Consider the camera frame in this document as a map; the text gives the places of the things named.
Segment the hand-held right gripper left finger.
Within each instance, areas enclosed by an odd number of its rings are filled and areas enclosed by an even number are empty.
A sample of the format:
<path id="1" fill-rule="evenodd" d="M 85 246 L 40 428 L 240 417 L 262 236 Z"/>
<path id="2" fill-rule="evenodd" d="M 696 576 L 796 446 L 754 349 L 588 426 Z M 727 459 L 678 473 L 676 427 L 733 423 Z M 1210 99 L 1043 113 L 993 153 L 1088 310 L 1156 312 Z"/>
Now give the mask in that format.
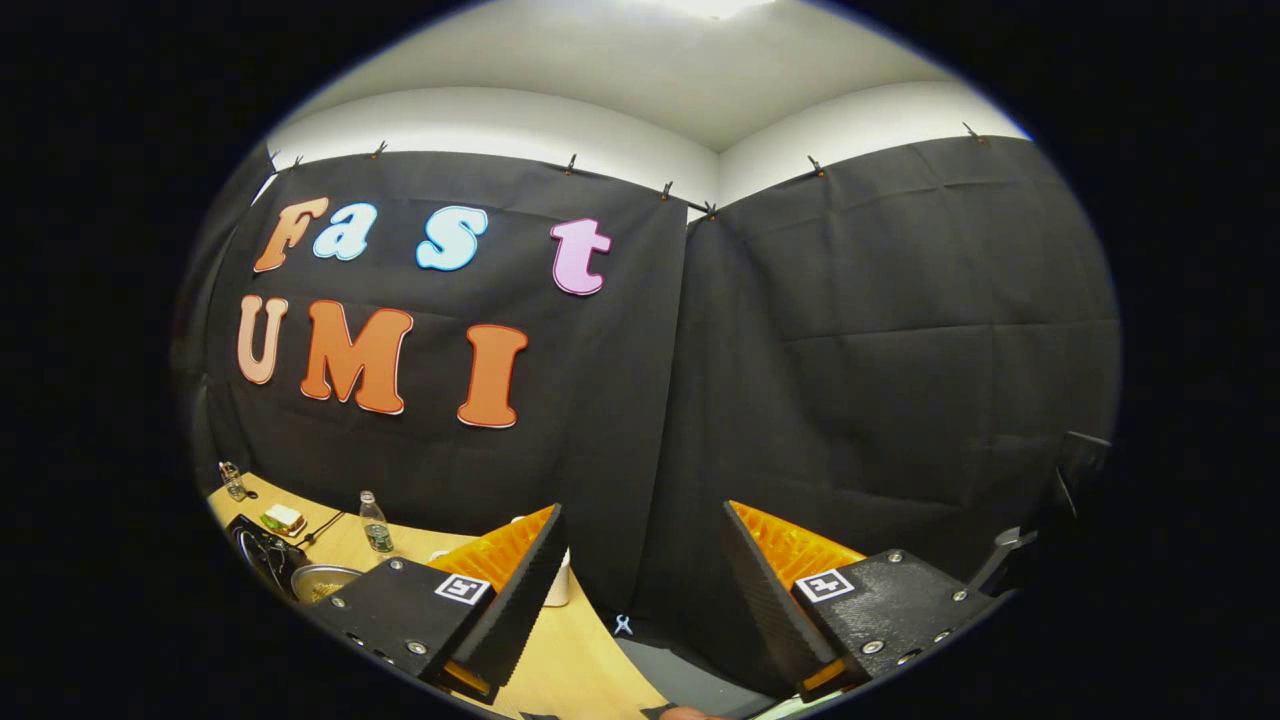
<path id="1" fill-rule="evenodd" d="M 428 562 L 389 559 L 305 612 L 338 641 L 428 685 L 490 705 L 566 555 L 553 503 Z"/>

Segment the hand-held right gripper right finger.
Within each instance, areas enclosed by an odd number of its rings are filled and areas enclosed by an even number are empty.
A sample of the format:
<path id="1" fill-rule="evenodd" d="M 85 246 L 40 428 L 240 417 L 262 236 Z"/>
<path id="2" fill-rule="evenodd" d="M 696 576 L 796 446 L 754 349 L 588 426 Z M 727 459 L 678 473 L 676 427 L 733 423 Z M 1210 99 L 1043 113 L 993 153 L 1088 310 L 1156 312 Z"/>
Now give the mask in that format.
<path id="1" fill-rule="evenodd" d="M 1005 606 L 904 550 L 852 551 L 736 501 L 722 542 L 771 661 L 805 701 L 892 675 Z"/>

